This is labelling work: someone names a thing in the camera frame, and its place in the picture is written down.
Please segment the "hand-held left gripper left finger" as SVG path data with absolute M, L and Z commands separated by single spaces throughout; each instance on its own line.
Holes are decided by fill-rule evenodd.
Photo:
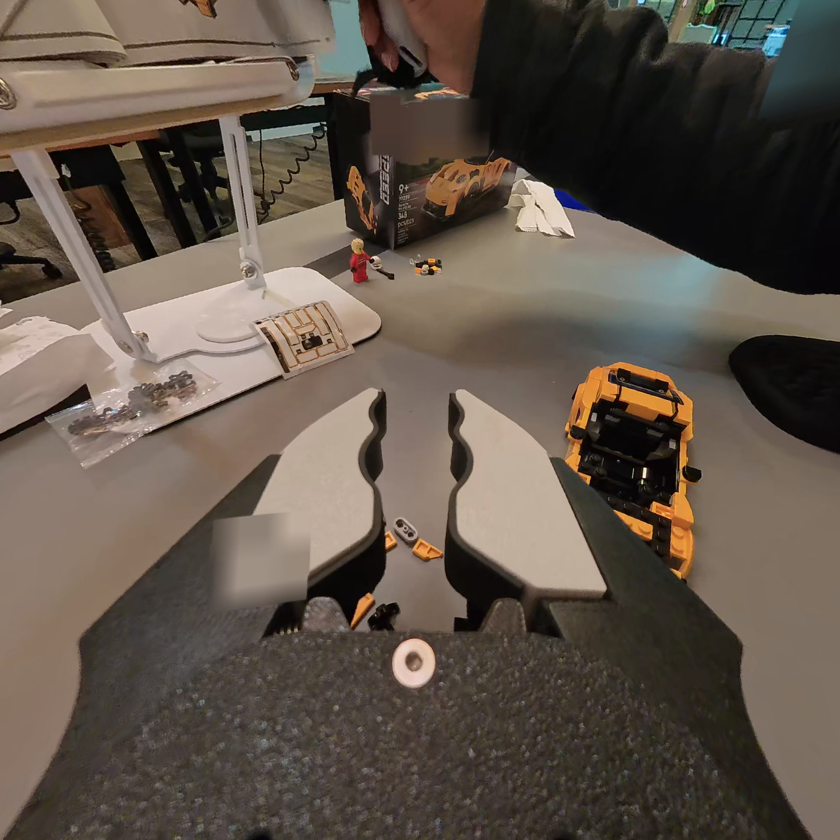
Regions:
M 368 388 L 308 426 L 281 453 L 256 516 L 289 514 L 310 537 L 303 595 L 332 598 L 348 622 L 385 572 L 382 472 L 386 396 Z

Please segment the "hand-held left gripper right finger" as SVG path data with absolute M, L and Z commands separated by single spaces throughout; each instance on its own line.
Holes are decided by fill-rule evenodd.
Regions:
M 607 585 L 546 449 L 466 390 L 450 393 L 444 570 L 477 629 L 500 599 L 531 620 L 543 601 L 597 602 Z

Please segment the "orange lego car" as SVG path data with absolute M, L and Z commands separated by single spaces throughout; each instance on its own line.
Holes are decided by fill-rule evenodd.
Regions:
M 674 380 L 626 362 L 594 368 L 574 392 L 565 462 L 685 580 L 695 539 L 688 488 L 693 403 Z

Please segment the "person's right forearm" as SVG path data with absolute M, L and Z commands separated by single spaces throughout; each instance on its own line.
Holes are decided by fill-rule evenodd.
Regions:
M 760 285 L 839 292 L 838 120 L 759 119 L 774 63 L 604 2 L 487 2 L 490 145 L 596 213 Z

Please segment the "pile of loose lego pieces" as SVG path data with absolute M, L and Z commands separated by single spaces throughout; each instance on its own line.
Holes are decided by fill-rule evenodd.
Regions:
M 411 549 L 412 554 L 423 562 L 443 559 L 445 556 L 441 549 L 421 538 L 414 525 L 404 518 L 395 519 L 392 529 L 385 531 L 385 552 L 394 550 L 398 540 L 403 541 Z M 394 629 L 394 622 L 400 613 L 401 608 L 398 603 L 377 603 L 372 593 L 366 593 L 356 603 L 350 620 L 350 629 L 355 630 L 363 620 L 366 620 L 369 630 L 390 632 Z

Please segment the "lego set box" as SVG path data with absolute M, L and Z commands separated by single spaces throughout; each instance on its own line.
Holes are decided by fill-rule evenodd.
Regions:
M 369 82 L 336 93 L 332 114 L 332 176 L 362 238 L 397 249 L 508 204 L 517 166 L 489 148 L 466 95 Z

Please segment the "person's right hand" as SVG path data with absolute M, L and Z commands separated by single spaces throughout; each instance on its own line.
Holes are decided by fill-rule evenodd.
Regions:
M 424 42 L 428 70 L 448 88 L 476 98 L 476 63 L 486 3 L 484 1 L 403 1 L 402 8 Z M 359 1 L 360 31 L 369 47 L 378 81 L 396 86 L 400 57 L 385 33 L 376 2 Z

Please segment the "sticker sheet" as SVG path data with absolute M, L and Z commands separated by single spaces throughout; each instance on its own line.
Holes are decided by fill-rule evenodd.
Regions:
M 253 322 L 284 380 L 354 353 L 336 312 L 316 301 Z

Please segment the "open instruction booklet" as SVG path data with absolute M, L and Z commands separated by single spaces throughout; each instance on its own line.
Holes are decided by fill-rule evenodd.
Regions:
M 334 42 L 321 1 L 1 2 L 2 61 L 141 67 L 316 56 Z

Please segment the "clear bag of grey parts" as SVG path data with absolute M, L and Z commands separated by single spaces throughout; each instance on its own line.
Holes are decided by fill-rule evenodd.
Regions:
M 171 362 L 143 374 L 136 383 L 113 387 L 53 413 L 46 422 L 87 469 L 185 418 L 219 385 L 193 363 Z

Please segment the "white crumpled cloth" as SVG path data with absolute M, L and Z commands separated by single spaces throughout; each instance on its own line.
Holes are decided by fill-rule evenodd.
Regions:
M 518 210 L 516 230 L 520 233 L 575 238 L 571 221 L 549 185 L 530 178 L 516 180 L 507 207 Z

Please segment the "white book stand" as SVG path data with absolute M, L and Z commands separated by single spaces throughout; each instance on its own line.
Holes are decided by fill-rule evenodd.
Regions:
M 245 130 L 239 121 L 248 102 L 298 104 L 312 94 L 315 70 L 310 58 L 282 56 L 236 59 L 197 65 L 122 68 L 80 62 L 48 62 L 35 69 L 13 64 L 2 74 L 2 152 L 9 153 L 58 238 L 101 325 L 126 355 L 168 361 L 194 353 L 236 354 L 259 347 L 256 321 L 291 303 L 267 286 L 259 251 L 258 224 Z M 175 124 L 197 121 L 181 116 L 189 109 L 218 110 L 227 180 L 239 239 L 241 280 L 223 287 L 212 303 L 170 301 L 174 332 L 166 335 L 153 320 L 136 329 L 123 314 L 100 265 L 58 183 L 46 152 L 48 140 L 26 139 L 36 131 L 57 130 L 59 144 L 85 126 L 92 137 L 117 133 L 93 129 L 105 121 L 137 121 L 151 114 L 175 113 Z

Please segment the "black mesh fabric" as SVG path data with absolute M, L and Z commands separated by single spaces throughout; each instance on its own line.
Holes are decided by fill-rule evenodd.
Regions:
M 839 342 L 763 335 L 741 342 L 728 363 L 745 396 L 774 426 L 839 453 Z

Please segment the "white paper bag pile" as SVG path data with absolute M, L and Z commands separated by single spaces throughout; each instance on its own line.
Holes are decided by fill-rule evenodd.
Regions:
M 38 423 L 112 366 L 90 334 L 44 317 L 1 330 L 1 433 Z

